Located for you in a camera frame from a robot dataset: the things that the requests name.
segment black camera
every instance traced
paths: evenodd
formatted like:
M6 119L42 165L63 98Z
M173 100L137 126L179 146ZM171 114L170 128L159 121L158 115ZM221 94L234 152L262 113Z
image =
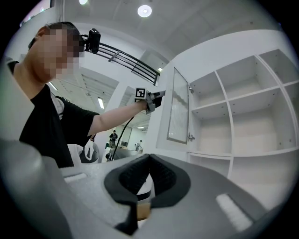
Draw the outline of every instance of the black camera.
M88 35L82 36L87 37L87 39L84 40L84 43L86 44L85 51L90 50L93 54L98 53L101 34L97 31L97 29L92 28L91 30L89 30Z

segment gray robot arm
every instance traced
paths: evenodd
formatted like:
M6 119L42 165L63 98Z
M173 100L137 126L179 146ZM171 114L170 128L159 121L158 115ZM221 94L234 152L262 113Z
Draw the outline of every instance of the gray robot arm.
M161 105L162 97L165 95L165 91L159 91L151 93L146 88L136 88L135 102L139 100L145 100L147 102L146 114L152 113L157 107Z

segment person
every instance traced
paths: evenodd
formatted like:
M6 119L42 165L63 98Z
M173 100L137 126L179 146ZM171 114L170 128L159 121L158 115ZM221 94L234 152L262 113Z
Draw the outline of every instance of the person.
M110 134L110 141L109 141L109 147L115 148L115 141L117 140L117 133L115 130L113 130L112 134Z
M40 28L28 47L21 63L7 62L14 79L34 104L19 140L54 158L58 167L74 165L68 144L84 147L91 135L121 125L146 109L146 101L139 101L99 115L51 94L46 83L70 68L84 50L84 40L71 22Z
M135 151L142 151L143 148L141 146L142 140L139 141L139 143L135 144Z

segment black cable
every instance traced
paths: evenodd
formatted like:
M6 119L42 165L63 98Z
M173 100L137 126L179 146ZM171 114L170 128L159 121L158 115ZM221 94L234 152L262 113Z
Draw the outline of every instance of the black cable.
M133 117L128 121L128 123L125 125L124 129L122 130L121 136L119 137L120 139L121 139L122 134L123 134L123 132L125 131L127 125L131 122L131 120L132 120L133 118L134 118L134 116L133 116ZM118 147L118 144L119 144L119 143L120 143L120 141L118 140L118 141L117 141L116 148L115 148L115 150L114 150L114 152L113 152L113 156L112 156L112 158L111 158L111 161L112 161L113 158L114 158L114 155L115 155L115 152L116 152L116 150L117 150L117 147Z

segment gray surface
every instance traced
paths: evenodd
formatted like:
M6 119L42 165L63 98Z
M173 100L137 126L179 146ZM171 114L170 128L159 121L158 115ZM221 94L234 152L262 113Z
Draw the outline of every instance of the gray surface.
M58 169L53 159L42 158L32 146L20 142L0 143L0 151L4 152L0 161L3 182L25 218L39 232L48 238L132 238L112 227L125 220L128 207L114 202L103 181L112 169L140 155ZM229 194L253 221L265 215L266 210L261 204L222 175L173 158L160 157L185 170L191 179L191 188L175 206L152 209L150 217L133 238L225 239L238 236L215 200L224 193ZM63 176L80 173L86 174L87 178L69 184L64 181Z
M0 141L3 182L26 220L47 238L125 239L101 221L64 181L56 162L30 145Z
M63 168L60 171L64 177L85 173L86 178L70 182L68 185L72 192L95 215L111 226L115 226L125 221L129 206L118 204L110 197L104 186L104 179L114 168L118 168L140 156L141 154L106 163Z
M191 179L191 188L175 206L152 209L150 217L134 234L134 238L228 238L237 231L215 200L224 193L229 194L253 220L258 220L266 213L251 195L224 176L173 158L159 157L184 169Z
M111 155L113 155L115 148L110 149L109 153L111 153ZM127 157L131 157L131 156L135 156L140 154L137 151L134 150L127 150L127 149L123 149L123 148L118 148L116 150L116 153L114 155L114 160L118 160L118 159L123 159L123 158L127 158Z

